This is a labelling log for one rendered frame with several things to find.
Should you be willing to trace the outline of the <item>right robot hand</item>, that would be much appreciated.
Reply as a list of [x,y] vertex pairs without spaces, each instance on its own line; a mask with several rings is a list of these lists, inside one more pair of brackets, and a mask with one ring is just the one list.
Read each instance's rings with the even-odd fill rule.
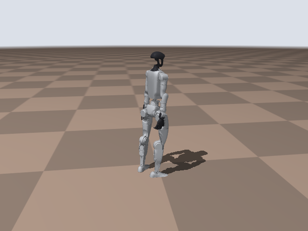
[[158,120],[157,125],[155,126],[154,129],[159,130],[159,129],[162,128],[162,126],[165,125],[165,124],[164,124],[164,119],[165,119],[165,117],[161,117],[161,115],[162,115],[162,114],[160,113],[160,114],[159,114],[159,120]]

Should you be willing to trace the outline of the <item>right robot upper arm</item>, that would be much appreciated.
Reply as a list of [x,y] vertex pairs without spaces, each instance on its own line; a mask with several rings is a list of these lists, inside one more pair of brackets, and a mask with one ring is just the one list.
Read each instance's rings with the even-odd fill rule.
[[159,73],[159,80],[160,80],[160,98],[162,99],[167,89],[168,75],[165,73]]

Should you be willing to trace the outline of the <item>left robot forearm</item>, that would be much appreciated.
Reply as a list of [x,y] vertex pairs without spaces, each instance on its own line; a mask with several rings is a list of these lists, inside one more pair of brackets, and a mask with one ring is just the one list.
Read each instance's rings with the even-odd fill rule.
[[150,98],[148,97],[148,93],[146,93],[146,92],[144,92],[144,96],[145,96],[145,97],[144,97],[144,99],[145,99],[145,100],[144,100],[144,105],[145,105],[144,108],[146,108],[147,105],[150,103],[150,101],[149,101]]

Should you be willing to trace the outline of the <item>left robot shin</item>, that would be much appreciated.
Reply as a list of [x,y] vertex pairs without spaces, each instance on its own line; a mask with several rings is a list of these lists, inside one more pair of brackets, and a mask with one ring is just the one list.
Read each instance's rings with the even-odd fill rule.
[[[139,142],[141,140],[141,137],[139,139]],[[139,154],[140,154],[140,166],[142,165],[142,167],[145,166],[145,158],[146,158],[146,155],[147,155],[147,150],[148,150],[148,144],[143,145],[140,142],[140,144],[139,144]]]

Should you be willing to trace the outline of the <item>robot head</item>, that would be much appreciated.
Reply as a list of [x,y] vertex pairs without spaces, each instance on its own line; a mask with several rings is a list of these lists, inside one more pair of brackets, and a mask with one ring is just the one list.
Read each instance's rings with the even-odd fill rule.
[[[163,65],[163,59],[165,55],[159,51],[155,51],[151,54],[151,58],[154,58],[157,61],[157,64],[154,65],[153,69],[150,71],[158,71],[159,67]],[[161,64],[159,63],[159,59],[161,59]]]

